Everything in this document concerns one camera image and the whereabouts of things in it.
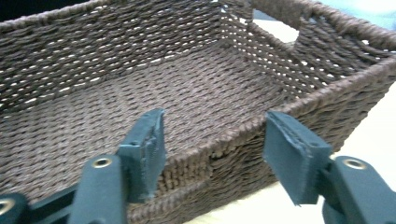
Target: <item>basket handle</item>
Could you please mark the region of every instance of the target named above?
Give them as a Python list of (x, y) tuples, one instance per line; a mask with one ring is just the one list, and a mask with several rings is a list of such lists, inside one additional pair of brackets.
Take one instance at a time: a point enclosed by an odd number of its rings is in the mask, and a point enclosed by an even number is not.
[(306, 0), (252, 0), (255, 9), (299, 30), (300, 18), (309, 17), (315, 2)]

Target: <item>dark green clamp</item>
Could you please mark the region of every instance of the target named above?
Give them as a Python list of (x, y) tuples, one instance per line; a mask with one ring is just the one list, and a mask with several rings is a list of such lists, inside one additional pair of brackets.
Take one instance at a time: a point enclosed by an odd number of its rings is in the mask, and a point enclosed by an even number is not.
[(332, 147), (297, 119), (266, 114), (263, 157), (295, 204), (325, 198), (326, 224), (395, 224), (396, 193), (367, 162), (329, 158)]
[(87, 161), (78, 184), (30, 206), (21, 194), (0, 195), (0, 224), (126, 224), (127, 203), (154, 197), (165, 154), (163, 110), (154, 109), (136, 122), (116, 155)]

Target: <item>wicker basket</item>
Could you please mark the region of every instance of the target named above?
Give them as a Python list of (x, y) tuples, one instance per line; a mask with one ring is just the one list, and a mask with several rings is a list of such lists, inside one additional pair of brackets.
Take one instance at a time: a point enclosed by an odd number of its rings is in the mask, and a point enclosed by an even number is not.
[[(286, 45), (257, 8), (300, 31)], [(95, 0), (0, 23), (0, 192), (36, 202), (166, 109), (167, 164), (133, 223), (181, 223), (275, 181), (264, 112), (338, 150), (396, 78), (396, 34), (303, 0)]]

